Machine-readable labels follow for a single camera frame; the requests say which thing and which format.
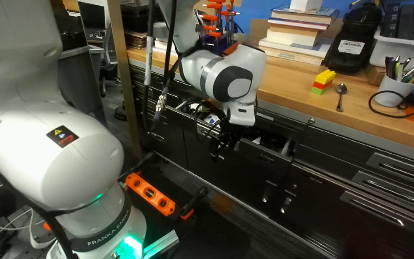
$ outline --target pen holder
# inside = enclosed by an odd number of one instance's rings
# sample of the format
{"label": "pen holder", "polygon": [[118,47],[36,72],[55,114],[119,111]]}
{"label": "pen holder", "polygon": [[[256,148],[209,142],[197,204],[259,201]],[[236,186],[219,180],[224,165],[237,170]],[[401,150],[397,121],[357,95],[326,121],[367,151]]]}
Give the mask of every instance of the pen holder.
{"label": "pen holder", "polygon": [[385,75],[378,88],[375,102],[382,106],[397,106],[411,93],[413,89],[414,83],[394,81]]}

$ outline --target storage bin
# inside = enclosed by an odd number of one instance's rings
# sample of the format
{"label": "storage bin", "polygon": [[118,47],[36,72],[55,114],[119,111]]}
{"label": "storage bin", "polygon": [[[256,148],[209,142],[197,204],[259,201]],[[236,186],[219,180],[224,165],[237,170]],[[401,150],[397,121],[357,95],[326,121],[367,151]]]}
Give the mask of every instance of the storage bin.
{"label": "storage bin", "polygon": [[375,43],[374,52],[370,56],[371,65],[384,68],[385,56],[400,56],[401,60],[411,58],[410,65],[414,65],[414,40],[384,37],[380,34],[380,30],[377,30],[375,33],[375,40],[377,43]]}

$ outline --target wall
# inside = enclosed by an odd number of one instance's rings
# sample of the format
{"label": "wall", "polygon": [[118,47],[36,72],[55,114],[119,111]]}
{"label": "wall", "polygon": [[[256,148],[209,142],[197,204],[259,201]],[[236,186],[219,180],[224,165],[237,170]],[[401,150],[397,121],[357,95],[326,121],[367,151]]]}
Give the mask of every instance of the wall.
{"label": "wall", "polygon": [[[400,3],[414,3],[414,0],[398,0]],[[351,0],[324,0],[324,7],[341,10],[344,16],[349,10]],[[240,16],[236,17],[239,26],[249,33],[252,19],[267,19],[270,10],[279,6],[289,6],[290,0],[242,0],[242,7],[236,7]]]}

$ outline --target wooden countertop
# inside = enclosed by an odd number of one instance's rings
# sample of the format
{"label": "wooden countertop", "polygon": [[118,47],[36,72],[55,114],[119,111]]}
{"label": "wooden countertop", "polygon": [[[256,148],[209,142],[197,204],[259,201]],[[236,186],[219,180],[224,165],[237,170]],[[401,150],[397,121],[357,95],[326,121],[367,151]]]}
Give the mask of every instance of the wooden countertop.
{"label": "wooden countertop", "polygon": [[[128,56],[131,60],[144,62],[145,50],[129,49]],[[163,53],[154,53],[154,66],[164,68]],[[321,70],[324,70],[321,66],[267,58],[259,99],[414,147],[414,121],[388,118],[370,111],[368,99],[375,93],[377,86],[368,85],[362,72],[355,76],[336,75],[332,88],[324,95],[316,95],[311,92],[311,86],[315,75]],[[344,112],[335,111],[338,104],[335,86],[338,83],[348,86],[348,93],[342,99]],[[395,108],[377,105],[375,108],[390,114],[404,114]]]}

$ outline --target sticker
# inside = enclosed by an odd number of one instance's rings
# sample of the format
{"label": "sticker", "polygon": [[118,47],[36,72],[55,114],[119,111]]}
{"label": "sticker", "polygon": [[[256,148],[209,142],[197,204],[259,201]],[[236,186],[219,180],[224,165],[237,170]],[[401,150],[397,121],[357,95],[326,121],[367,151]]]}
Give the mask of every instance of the sticker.
{"label": "sticker", "polygon": [[78,140],[79,137],[68,129],[65,125],[48,132],[48,137],[62,148]]}
{"label": "sticker", "polygon": [[341,40],[338,45],[338,52],[351,53],[351,55],[361,55],[364,46],[365,46],[364,42]]}

